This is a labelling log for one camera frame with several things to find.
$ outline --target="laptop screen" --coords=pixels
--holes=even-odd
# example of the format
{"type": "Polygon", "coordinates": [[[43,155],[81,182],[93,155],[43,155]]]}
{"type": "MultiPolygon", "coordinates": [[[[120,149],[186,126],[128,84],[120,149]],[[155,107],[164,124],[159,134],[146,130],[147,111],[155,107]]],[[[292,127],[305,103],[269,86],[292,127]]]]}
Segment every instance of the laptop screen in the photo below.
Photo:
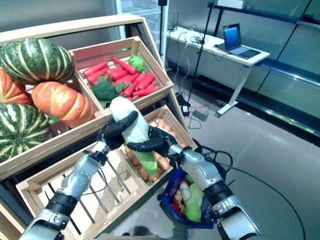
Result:
{"type": "Polygon", "coordinates": [[[225,50],[232,50],[241,46],[240,25],[232,24],[223,26],[225,50]]]}

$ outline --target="orange pumpkin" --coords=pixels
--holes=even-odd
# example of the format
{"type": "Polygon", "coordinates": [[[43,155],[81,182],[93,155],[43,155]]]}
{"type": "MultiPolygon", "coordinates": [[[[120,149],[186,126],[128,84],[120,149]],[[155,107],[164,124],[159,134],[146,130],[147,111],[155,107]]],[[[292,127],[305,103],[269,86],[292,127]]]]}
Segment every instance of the orange pumpkin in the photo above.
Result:
{"type": "Polygon", "coordinates": [[[32,99],[37,109],[70,128],[80,126],[95,117],[95,109],[86,97],[59,82],[40,83],[34,88],[32,99]]]}
{"type": "Polygon", "coordinates": [[[13,80],[2,68],[0,68],[0,103],[32,104],[26,86],[13,80]]]}

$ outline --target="pole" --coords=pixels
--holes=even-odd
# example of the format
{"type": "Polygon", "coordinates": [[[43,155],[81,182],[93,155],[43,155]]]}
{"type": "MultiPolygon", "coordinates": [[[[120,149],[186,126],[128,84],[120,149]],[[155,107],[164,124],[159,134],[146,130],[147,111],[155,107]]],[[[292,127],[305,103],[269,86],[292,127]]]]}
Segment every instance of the pole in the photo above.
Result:
{"type": "Polygon", "coordinates": [[[163,18],[164,18],[164,6],[167,6],[168,0],[158,0],[158,6],[161,7],[160,11],[160,45],[159,45],[159,54],[160,56],[163,55],[162,53],[162,31],[163,31],[163,18]]]}
{"type": "Polygon", "coordinates": [[[203,35],[203,41],[201,44],[201,48],[200,51],[197,52],[198,53],[198,59],[196,61],[196,66],[195,66],[195,70],[194,70],[194,74],[193,74],[193,78],[192,78],[192,83],[191,83],[191,88],[190,88],[190,92],[189,92],[189,97],[188,97],[188,103],[190,101],[190,97],[191,97],[191,92],[194,88],[194,83],[195,83],[195,78],[197,76],[197,71],[198,71],[198,66],[199,66],[199,62],[200,62],[200,57],[202,54],[202,50],[204,48],[204,44],[205,44],[205,39],[206,39],[206,35],[207,35],[207,30],[208,30],[208,25],[209,25],[209,20],[210,20],[210,16],[211,16],[211,12],[212,12],[212,8],[214,7],[214,1],[209,1],[207,7],[209,8],[209,14],[208,14],[208,18],[206,20],[206,24],[205,24],[205,29],[204,29],[204,35],[203,35]]]}

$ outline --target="power strip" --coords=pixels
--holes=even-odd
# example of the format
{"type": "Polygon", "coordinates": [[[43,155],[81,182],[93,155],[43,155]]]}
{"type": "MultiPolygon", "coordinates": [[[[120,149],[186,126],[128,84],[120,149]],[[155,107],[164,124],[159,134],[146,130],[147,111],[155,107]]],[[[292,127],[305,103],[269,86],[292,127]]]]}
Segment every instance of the power strip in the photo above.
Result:
{"type": "Polygon", "coordinates": [[[198,106],[194,110],[193,116],[195,116],[200,121],[204,122],[205,120],[207,120],[209,116],[209,110],[206,107],[198,106]]]}

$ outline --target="green striped squash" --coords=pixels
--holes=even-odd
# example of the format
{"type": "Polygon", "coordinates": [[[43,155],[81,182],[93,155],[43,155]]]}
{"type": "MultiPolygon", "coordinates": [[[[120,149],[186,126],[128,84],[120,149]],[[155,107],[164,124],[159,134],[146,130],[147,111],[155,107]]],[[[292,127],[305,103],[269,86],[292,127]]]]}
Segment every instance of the green striped squash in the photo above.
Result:
{"type": "Polygon", "coordinates": [[[75,73],[70,53],[44,38],[7,42],[1,48],[0,60],[5,72],[24,84],[63,83],[75,73]]]}
{"type": "Polygon", "coordinates": [[[51,137],[46,116],[30,105],[0,103],[0,163],[51,137]]]}

